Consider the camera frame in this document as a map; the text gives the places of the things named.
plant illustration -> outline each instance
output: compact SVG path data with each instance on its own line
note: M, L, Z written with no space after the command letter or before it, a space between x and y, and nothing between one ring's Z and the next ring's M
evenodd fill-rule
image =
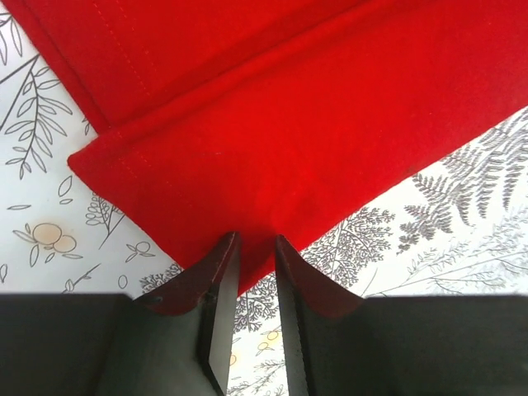
M22 38L20 28L9 12L0 10L0 61L7 64L7 41L11 41L18 56L22 56Z
M160 274L144 276L139 280L139 284L141 285L141 289L143 290L143 292L148 293L149 291L157 289L164 283L167 283L174 276L177 276L180 272L182 272L182 268L174 262L167 270Z
M156 256L155 254L152 254L152 253L149 253L149 250L150 250L150 243L148 242L139 242L139 243L136 243L135 246L132 246L132 245L129 245L128 243L126 244L126 247L132 251L132 254L130 254L125 262L129 262L131 260L133 260L136 256L141 256L141 257L154 257Z
M54 120L54 117L60 112L73 114L68 106L49 95L48 91L57 87L60 81L47 66L35 71L37 59L38 56L30 61L32 66L16 95L16 100L12 103L12 106L15 106L21 102L16 111L17 121L4 131L4 134L18 136L20 144L12 147L16 157L8 160L6 165L17 165L21 180L26 173L32 173L35 166L42 172L47 172L43 156L53 157L50 146L53 145L57 134L67 136L64 128Z
M71 253L77 247L77 241L71 235L64 234L57 224L37 224L33 229L26 224L24 231L14 229L13 233L21 240L33 244L29 259L31 267L35 266L41 254L46 254L44 263L51 262L57 254L73 260L83 258Z
M264 351L274 351L277 343L281 342L281 327L275 328L271 331L263 332L262 336L266 336L257 346L257 356Z
M66 177L59 185L59 189L57 190L57 196L60 198L59 203L61 205L69 205L73 202L72 198L67 198L66 195L70 192L72 189L72 183L73 183L73 176Z
M84 117L82 119L82 123L84 124L84 135L85 136L88 136L88 134L90 133L90 129L92 128L92 126L90 125L90 123L88 122L88 118Z
M433 239L436 231L452 233L454 216L468 226L472 215L485 219L493 196L500 197L508 210L517 185L526 180L527 161L528 109L524 109L443 158L446 176L412 177L427 203L405 206L413 220L400 225L399 251L407 251L421 238Z
M421 284L430 293L479 294L504 290L528 277L528 208L513 210L479 244L457 240L446 250L433 247L419 254L400 285L374 295L387 295Z
M67 293L73 293L75 291L75 287L81 283L82 281L89 281L91 280L91 274L92 272L94 272L97 268L99 268L99 266L101 265L101 263L97 264L96 266L93 266L91 269L89 269L88 271L86 271L84 274L82 274L81 276L79 276L76 280L71 280L71 279L68 279L66 280L66 283L64 283L64 290L63 290L63 294L67 294Z
M343 287L357 282L361 268L383 259L394 214L367 206L345 219L301 252L304 260Z
M31 208L31 205L20 204L20 205L9 206L7 210L26 210L30 208Z
M0 283L2 283L2 284L6 283L7 271L8 270L9 270L9 268L7 267L7 264L2 264L0 266Z
M281 361L264 361L259 365L255 366L255 371L258 373L258 376L253 382L244 381L241 384L237 384L229 387L227 395L228 396L243 396L248 394L248 391L251 390L252 394L258 394L261 390L264 390L266 386L272 384L272 381L276 374L285 370L286 363L284 360ZM283 387L274 389L275 396L284 394Z
M102 225L106 229L106 236L101 246L99 246L101 249L125 215L117 207L113 206L113 204L102 199L94 192L92 193L92 202L90 202L87 208L85 217L87 219L87 225Z
M234 318L234 332L256 332L265 320L279 312L275 273L263 277L246 293L238 297Z

leaf drawing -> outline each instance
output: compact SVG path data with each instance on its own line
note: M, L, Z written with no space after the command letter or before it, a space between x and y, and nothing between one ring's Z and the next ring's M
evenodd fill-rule
M55 252L50 253L50 254L47 256L47 258L45 259L44 262L45 262L45 263L50 262L51 260L53 260L53 257L55 257Z
M0 31L0 59L5 66L7 64L7 42L2 31Z
M19 33L18 29L13 28L14 40L20 37L17 33ZM58 114L57 110L64 111L70 115L73 114L71 109L61 101L44 96L44 91L56 87L59 84L59 80L51 78L41 81L40 79L44 77L49 68L44 67L38 72L35 72L34 69L37 59L38 56L31 60L32 65L29 73L26 75L16 95L16 100L12 104L15 106L20 98L21 104L16 110L16 117L17 119L30 117L30 119L18 120L5 131L5 134L19 134L18 141L25 143L21 146L13 147L13 150L19 153L20 156L16 156L5 162L6 165L18 165L20 179L23 179L27 173L31 173L34 169L30 165L30 162L33 162L42 172L47 172L47 167L42 156L44 155L48 158L53 157L50 149L50 146L54 142L53 133L67 136L64 128L52 117Z
M83 256L81 256L81 255L72 254L72 253L65 253L65 254L63 254L63 257L66 257L66 258L69 258L69 259L72 259L72 260L78 260L79 258L83 258Z
M88 136L88 133L90 132L91 125L88 122L88 119L86 117L84 117L82 119L82 122L85 123L85 125L84 125L84 135Z
M276 278L275 274L271 273L238 297L234 332L237 333L242 330L256 332L260 330L265 320L274 318L279 312L279 301L276 293Z
M6 283L7 270L8 270L7 264L2 264L0 266L0 283L2 284Z
M99 248L101 249L108 238L112 235L114 230L120 224L121 220L125 217L117 207L113 206L107 200L102 199L100 196L92 193L92 202L87 208L85 214L86 224L91 226L101 225L106 230L106 236L103 239Z
M528 279L528 208L506 214L481 243L456 240L444 251L436 248L418 255L400 285L380 291L387 295L412 285L428 293L461 295L497 293L520 279Z
M39 245L35 245L31 248L30 252L30 266L35 266L37 260L39 259L39 253L40 253L40 247Z
M412 177L427 203L405 207L412 220L400 224L400 253L422 238L432 240L436 231L452 233L455 216L467 226L472 215L485 219L494 196L500 197L504 210L510 208L519 181L526 177L527 116L528 108L443 158L446 176Z
M7 210L26 210L31 208L31 205L13 205L9 206Z
M363 207L301 252L304 260L349 288L357 282L362 268L383 259L390 249L389 224L394 214L387 210Z
M139 280L139 284L141 285L141 289L143 289L143 292L148 293L149 291L158 288L164 283L167 283L174 276L179 275L181 272L182 268L174 262L167 270L160 274L144 276Z
M73 284L73 281L71 279L66 280L66 283L64 284L64 289L68 293L71 293L75 290L75 285Z
M18 56L22 56L22 38L20 36L18 25L13 18L11 18L10 31L11 31L11 38L13 40L13 44L15 45L15 49L18 53Z
M63 196L65 196L66 194L69 193L69 191L72 188L72 180L73 180L73 177L70 175L70 176L66 177L60 183L59 190L57 191L57 194L59 195L59 197L62 198Z
M248 391L252 391L252 394L259 394L259 392L266 390L267 387L273 385L273 379L276 375L285 371L285 361L264 361L254 367L254 371L257 374L256 379L248 383L247 381L242 382L228 388L227 396L244 396L248 394ZM275 388L275 396L281 396L283 388Z
M35 239L29 233L23 233L22 231L18 231L17 229L13 229L13 233L23 241L29 243L36 243Z
M4 66L7 64L8 40L13 43L18 56L22 56L22 38L18 25L11 14L0 12L0 60L2 60Z
M126 247L132 251L132 254L130 254L125 262L129 262L131 261L132 259L134 259L136 256L141 256L141 257L155 257L156 255L155 254L152 254L152 253L149 253L149 250L151 248L150 246L150 243L149 242L139 242L139 243L136 243L135 246L132 246L130 244L126 244Z
M101 263L97 264L96 266L92 267L88 271L86 271L84 274L79 276L76 281L73 281L71 279L66 280L66 283L64 283L64 290L63 294L66 293L73 293L75 291L75 287L82 281L89 281L91 280L91 274L99 267L101 266Z

white patterned surface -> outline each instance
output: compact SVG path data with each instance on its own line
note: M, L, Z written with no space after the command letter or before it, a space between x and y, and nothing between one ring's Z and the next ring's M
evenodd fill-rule
M527 130L528 108L378 197L304 257L364 296L525 293ZM0 5L0 292L137 297L180 271L68 169L68 155L95 137ZM238 300L235 327L228 394L288 394L273 275Z

orange circle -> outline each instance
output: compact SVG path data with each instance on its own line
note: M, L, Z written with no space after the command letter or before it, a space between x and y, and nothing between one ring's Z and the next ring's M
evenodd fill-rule
M33 229L33 238L43 245L57 242L63 235L63 230L57 224L43 223Z
M53 249L59 253L68 253L74 250L77 246L77 241L69 235L63 235L60 239L54 243Z

red cloth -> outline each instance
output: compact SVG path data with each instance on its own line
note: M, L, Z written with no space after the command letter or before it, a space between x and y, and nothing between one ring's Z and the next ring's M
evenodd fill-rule
M3 0L100 136L70 158L189 266L303 248L528 104L525 0Z

